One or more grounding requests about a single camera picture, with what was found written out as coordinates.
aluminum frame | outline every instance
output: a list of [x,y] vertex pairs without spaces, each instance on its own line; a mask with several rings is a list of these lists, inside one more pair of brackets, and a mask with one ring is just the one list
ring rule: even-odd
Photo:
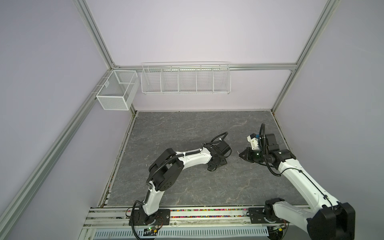
[[291,70],[291,74],[289,75],[287,81],[285,82],[283,88],[281,89],[279,95],[277,96],[277,99],[272,107],[272,112],[275,113],[278,107],[280,106],[281,102],[283,101],[285,95],[287,94],[289,88],[291,87],[292,83],[297,77],[297,74],[299,73],[300,69],[304,65],[305,60],[311,53],[311,50],[313,49],[315,43],[317,42],[318,38],[322,34],[323,30],[325,29],[328,20],[331,18],[332,14],[335,12],[336,8],[339,5],[340,0],[328,0],[325,4],[325,7],[323,11],[320,14],[319,19],[316,22],[316,25],[307,41],[307,43],[304,46],[304,49],[301,51],[301,54],[296,62],[296,69]]
[[23,187],[13,198],[5,212],[0,217],[0,240],[6,239],[10,234],[13,226],[17,223],[33,197],[36,195],[40,186],[43,184],[52,168],[60,158],[61,154],[66,149],[67,145],[79,129],[84,119],[91,111],[94,103],[96,102],[96,94],[101,86],[107,80],[111,70],[106,71],[104,76],[100,79],[99,83],[95,86],[93,91],[89,94],[85,102],[81,105],[76,114],[72,117],[70,122],[61,132],[54,144],[51,146],[47,154],[41,160],[39,165],[33,171],[31,176],[25,182]]
[[[156,65],[156,68],[195,68],[196,65]],[[243,63],[230,64],[230,71],[246,71],[246,70],[295,70],[296,63]],[[143,71],[143,66],[116,66],[115,70],[135,70],[138,73]]]
[[[308,205],[295,205],[303,210],[309,210]],[[130,206],[108,207],[90,209],[88,216],[80,233],[79,240],[93,239],[98,229],[108,228],[131,228],[129,219]],[[264,206],[212,206],[212,207],[161,207],[170,209],[169,225],[164,229],[177,229],[178,227],[190,227],[199,229],[201,227],[244,227],[244,226],[276,226],[280,223],[252,224],[246,212],[250,207]]]
[[[113,62],[107,47],[101,37],[101,34],[95,24],[95,21],[92,18],[89,7],[86,4],[85,0],[73,0],[74,4],[79,10],[80,16],[82,17],[92,39],[94,40],[104,62],[108,69],[117,69],[117,70],[136,70],[137,72],[142,71],[142,66],[116,66]],[[307,59],[310,51],[315,45],[317,39],[324,30],[328,20],[334,13],[337,8],[340,0],[328,0],[316,25],[312,31],[302,53],[300,54],[296,63],[270,63],[270,64],[232,64],[231,71],[240,71],[240,70],[291,70],[291,74],[288,77],[285,85],[283,86],[280,94],[277,97],[277,100],[272,108],[272,112],[275,112],[279,105],[281,104],[284,96],[289,90],[292,82],[295,80],[297,73],[301,69],[303,63]],[[110,72],[108,70],[102,79],[99,81],[98,85],[94,88],[92,93],[87,97],[86,101],[81,105],[76,114],[72,117],[66,128],[59,135],[55,143],[51,146],[50,150],[41,160],[37,168],[34,170],[32,175],[28,178],[22,189],[17,193],[17,195],[12,200],[11,204],[7,207],[5,212],[0,216],[0,240],[5,239],[13,226],[17,223],[17,220],[20,218],[24,210],[27,208],[28,204],[31,202],[32,198],[37,193],[38,189],[50,173],[53,166],[56,164],[57,160],[69,144],[70,140],[84,121],[85,117],[88,115],[96,101],[96,93],[99,91],[102,84],[106,80],[106,75]],[[136,111],[131,105],[130,111],[134,116]],[[88,235],[87,231],[82,231],[81,235]]]
[[124,135],[124,138],[123,138],[123,141],[122,141],[122,143],[120,145],[119,154],[118,154],[118,156],[116,158],[116,162],[115,162],[115,164],[113,166],[111,175],[109,176],[107,185],[106,185],[106,187],[104,189],[104,192],[103,192],[103,195],[101,196],[101,199],[99,201],[98,207],[100,207],[100,208],[103,208],[108,203],[108,198],[109,198],[109,196],[111,194],[112,186],[113,186],[113,183],[115,182],[115,179],[116,179],[115,176],[118,173],[119,166],[120,166],[120,163],[121,163],[121,159],[123,158],[123,155],[125,153],[125,149],[127,148],[129,136],[132,133],[133,125],[135,124],[135,121],[136,121],[136,118],[137,118],[138,114],[139,113],[136,112],[136,114],[132,115],[132,117],[131,117],[131,121],[129,122],[127,131],[126,131],[126,133]]

black motor joint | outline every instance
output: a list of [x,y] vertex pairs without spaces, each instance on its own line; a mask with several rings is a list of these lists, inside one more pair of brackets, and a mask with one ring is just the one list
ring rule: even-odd
[[204,144],[204,147],[208,149],[212,158],[208,162],[208,171],[215,171],[218,167],[227,164],[226,158],[230,155],[226,155],[227,152],[232,151],[231,147],[224,140],[221,140],[218,144]]
[[308,218],[307,231],[312,240],[355,238],[354,208],[349,203],[340,203],[335,208],[322,206],[313,218]]
[[239,157],[247,162],[268,165],[268,167],[278,169],[281,162],[291,158],[296,159],[288,149],[280,150],[273,133],[265,134],[265,124],[261,125],[258,135],[253,133],[250,137],[251,139],[258,139],[259,149],[252,150],[251,147],[247,147],[239,154]]

black mounting plate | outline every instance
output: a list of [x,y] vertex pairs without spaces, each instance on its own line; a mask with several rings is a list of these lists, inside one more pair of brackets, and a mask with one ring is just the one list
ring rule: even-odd
[[211,160],[208,162],[208,168],[207,170],[210,172],[215,171],[218,167],[224,166],[227,164],[227,160],[224,157],[212,157]]
[[144,212],[144,209],[141,207],[140,209],[137,209],[133,212],[133,215],[129,220],[129,225],[132,225],[131,223],[132,220],[134,221],[135,226],[161,225],[161,224],[169,225],[169,219],[170,219],[169,209],[159,209],[154,214],[148,216]]
[[[264,219],[263,207],[250,207],[248,208],[249,218],[251,223],[269,223]],[[277,219],[274,223],[284,223],[283,219]]]

white wire basket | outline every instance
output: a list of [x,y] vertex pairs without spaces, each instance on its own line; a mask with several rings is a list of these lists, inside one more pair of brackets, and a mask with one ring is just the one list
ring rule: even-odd
[[105,110],[129,110],[139,85],[136,71],[113,70],[96,97]]
[[141,74],[144,94],[230,93],[229,63],[148,66]]

white wall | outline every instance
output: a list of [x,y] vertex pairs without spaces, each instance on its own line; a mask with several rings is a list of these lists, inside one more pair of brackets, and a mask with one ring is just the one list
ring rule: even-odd
[[296,62],[326,0],[87,0],[117,65]]
[[143,94],[136,93],[136,110],[233,110],[271,109],[289,76],[289,70],[232,71],[230,94]]
[[301,164],[382,239],[384,2],[341,1],[277,118]]
[[[0,214],[106,71],[71,0],[0,3]],[[77,239],[130,116],[99,103],[9,239]]]
[[75,240],[97,207],[130,120],[96,102],[8,240]]
[[106,71],[71,0],[0,3],[0,214]]

